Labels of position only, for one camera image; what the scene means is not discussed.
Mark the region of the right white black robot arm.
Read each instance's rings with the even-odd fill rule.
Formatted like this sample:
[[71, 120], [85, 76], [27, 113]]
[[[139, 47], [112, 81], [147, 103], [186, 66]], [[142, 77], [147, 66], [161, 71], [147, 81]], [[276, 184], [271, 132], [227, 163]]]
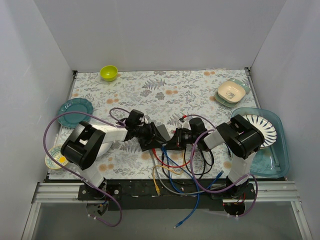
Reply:
[[263, 133], [239, 114], [211, 130], [206, 129], [200, 117], [192, 118], [188, 124], [189, 128], [175, 130], [165, 149], [184, 150], [186, 145], [193, 144], [208, 152], [226, 144], [233, 159], [225, 190], [230, 198], [239, 198], [245, 192], [244, 186], [248, 184], [253, 158], [265, 141]]

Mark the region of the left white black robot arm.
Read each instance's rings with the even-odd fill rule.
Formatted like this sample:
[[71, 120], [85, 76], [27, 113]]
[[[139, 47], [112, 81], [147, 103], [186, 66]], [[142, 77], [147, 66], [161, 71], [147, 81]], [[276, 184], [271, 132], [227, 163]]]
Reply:
[[170, 136], [165, 125], [156, 126], [154, 122], [138, 110], [132, 110], [121, 120], [120, 126], [91, 125], [82, 121], [73, 130], [61, 147], [61, 154], [79, 168], [80, 176], [92, 185], [89, 194], [95, 200], [106, 196], [104, 177], [95, 164], [97, 157], [109, 150], [114, 142], [126, 142], [137, 138], [141, 150], [160, 149]]

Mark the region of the black network switch box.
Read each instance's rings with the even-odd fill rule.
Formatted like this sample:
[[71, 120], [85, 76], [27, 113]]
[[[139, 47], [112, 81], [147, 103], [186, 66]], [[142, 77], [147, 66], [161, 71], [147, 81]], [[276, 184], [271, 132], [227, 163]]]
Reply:
[[138, 142], [143, 152], [160, 149], [163, 145], [166, 145], [170, 139], [165, 125], [156, 126], [153, 122], [143, 125], [142, 130], [138, 134]]

